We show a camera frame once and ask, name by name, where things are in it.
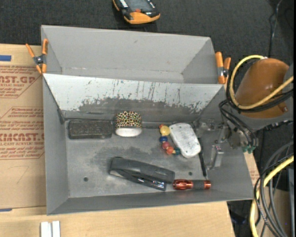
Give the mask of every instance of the cardboard sheet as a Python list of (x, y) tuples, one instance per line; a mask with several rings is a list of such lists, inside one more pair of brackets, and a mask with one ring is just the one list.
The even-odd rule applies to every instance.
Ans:
[(25, 45), (0, 55), (0, 209), (46, 205), (42, 76)]

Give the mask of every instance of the orange handle screwdriver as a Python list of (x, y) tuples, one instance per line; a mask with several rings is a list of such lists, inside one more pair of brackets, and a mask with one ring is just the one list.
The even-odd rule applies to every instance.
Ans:
[(175, 190), (208, 190), (212, 183), (209, 180), (176, 179), (172, 185)]

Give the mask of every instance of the black carpet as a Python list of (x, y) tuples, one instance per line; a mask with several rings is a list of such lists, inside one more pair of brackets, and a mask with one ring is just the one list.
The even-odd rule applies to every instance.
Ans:
[[(294, 62), (294, 0), (153, 0), (160, 20), (130, 28), (112, 8), (111, 0), (0, 0), (0, 43), (40, 44), (40, 26), (62, 25), (123, 29), (211, 37), (214, 50), (231, 57), (231, 67), (258, 54)], [(289, 141), (294, 126), (260, 132), (255, 151), (258, 166)], [(230, 208), (247, 217), (248, 202)], [(238, 237), (249, 237), (248, 223), (235, 224)]]

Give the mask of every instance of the yellow cable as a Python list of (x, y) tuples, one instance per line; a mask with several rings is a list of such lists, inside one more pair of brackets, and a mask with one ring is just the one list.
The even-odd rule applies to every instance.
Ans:
[[(282, 162), (281, 164), (279, 164), (274, 170), (272, 170), (267, 177), (264, 180), (263, 183), (263, 187), (265, 187), (267, 185), (267, 183), (278, 173), (280, 172), (283, 168), (285, 168), (287, 165), (291, 164), (294, 161), (294, 156), (291, 156), (290, 158), (288, 158), (286, 161)], [(259, 198), (259, 190), (257, 190), (257, 199)], [(251, 228), (251, 232), (252, 235), (254, 237), (259, 237), (258, 236), (258, 232), (257, 232), (257, 228), (256, 228), (256, 224), (255, 224), (255, 207), (256, 203), (255, 200), (252, 201), (251, 203), (251, 208), (250, 208), (250, 228)]]
[(288, 84), (290, 84), (294, 80), (294, 76), (291, 76), (288, 80), (286, 80), (282, 85), (280, 85), (271, 94), (269, 94), (268, 96), (264, 97), (262, 100), (254, 103), (254, 104), (251, 104), (251, 105), (248, 105), (248, 106), (240, 105), (239, 102), (235, 99), (235, 93), (234, 93), (234, 90), (233, 90), (233, 81), (234, 81), (236, 72), (238, 71), (240, 66), (244, 62), (246, 62), (247, 60), (250, 60), (250, 59), (260, 59), (261, 60), (261, 59), (266, 59), (266, 58), (264, 56), (261, 56), (261, 55), (250, 55), (250, 56), (245, 57), (244, 59), (242, 59), (237, 64), (237, 66), (234, 68), (234, 70), (233, 70), (233, 72), (231, 74), (230, 85), (229, 85), (229, 89), (228, 89), (229, 93), (230, 93), (230, 97), (231, 97), (234, 105), (237, 106), (239, 109), (242, 109), (242, 110), (249, 110), (249, 109), (252, 109), (252, 108), (255, 108), (257, 106), (260, 106), (260, 105), (264, 104), (266, 101), (270, 100), (272, 97), (274, 97), (278, 92), (280, 92), (283, 88), (285, 88)]

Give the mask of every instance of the black stapler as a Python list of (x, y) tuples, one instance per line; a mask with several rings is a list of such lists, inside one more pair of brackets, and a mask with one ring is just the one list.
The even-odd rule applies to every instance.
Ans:
[(166, 190), (167, 183), (173, 183), (175, 179), (171, 170), (121, 157), (112, 159), (110, 174), (162, 191)]

